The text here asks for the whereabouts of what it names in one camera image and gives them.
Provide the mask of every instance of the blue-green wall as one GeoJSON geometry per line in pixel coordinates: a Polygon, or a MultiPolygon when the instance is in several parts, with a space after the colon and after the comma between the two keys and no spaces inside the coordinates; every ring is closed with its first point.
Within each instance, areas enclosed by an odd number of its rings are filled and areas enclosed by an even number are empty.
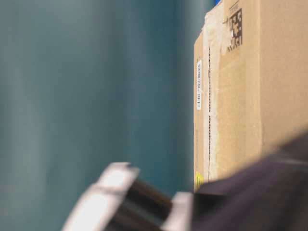
{"type": "Polygon", "coordinates": [[[0,227],[57,231],[113,161],[193,184],[193,43],[211,0],[0,2],[0,227]]]}

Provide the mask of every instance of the blurred object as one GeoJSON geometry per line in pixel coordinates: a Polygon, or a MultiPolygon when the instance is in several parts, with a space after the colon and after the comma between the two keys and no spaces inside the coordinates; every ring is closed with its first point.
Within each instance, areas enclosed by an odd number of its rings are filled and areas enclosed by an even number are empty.
{"type": "Polygon", "coordinates": [[[172,203],[168,197],[138,181],[138,173],[129,163],[110,164],[81,196],[62,230],[160,231],[172,203]]]}
{"type": "Polygon", "coordinates": [[[193,210],[193,231],[307,230],[308,133],[229,179],[202,185],[193,210]]]}
{"type": "Polygon", "coordinates": [[[172,199],[173,207],[162,230],[164,231],[188,231],[191,226],[193,194],[178,192],[172,199]]]}

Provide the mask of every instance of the white sticker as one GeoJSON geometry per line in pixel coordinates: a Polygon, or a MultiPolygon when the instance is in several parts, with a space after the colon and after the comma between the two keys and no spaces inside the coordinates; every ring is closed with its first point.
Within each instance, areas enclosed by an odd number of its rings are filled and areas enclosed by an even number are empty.
{"type": "Polygon", "coordinates": [[[197,110],[201,110],[202,60],[197,62],[197,110]]]}

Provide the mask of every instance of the black fabric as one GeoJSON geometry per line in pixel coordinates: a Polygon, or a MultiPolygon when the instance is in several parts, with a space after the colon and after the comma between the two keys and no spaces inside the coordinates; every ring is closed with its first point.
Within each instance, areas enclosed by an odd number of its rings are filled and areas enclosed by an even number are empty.
{"type": "Polygon", "coordinates": [[[202,185],[193,210],[193,231],[308,230],[308,133],[226,180],[202,185]],[[202,195],[223,199],[208,206],[202,195]]]}

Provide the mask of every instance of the cardboard box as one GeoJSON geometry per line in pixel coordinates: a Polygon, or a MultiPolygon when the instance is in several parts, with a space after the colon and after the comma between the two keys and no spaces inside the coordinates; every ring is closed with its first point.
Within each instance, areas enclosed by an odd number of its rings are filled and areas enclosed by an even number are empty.
{"type": "Polygon", "coordinates": [[[306,0],[222,0],[206,14],[194,46],[196,188],[308,127],[307,9],[306,0]]]}

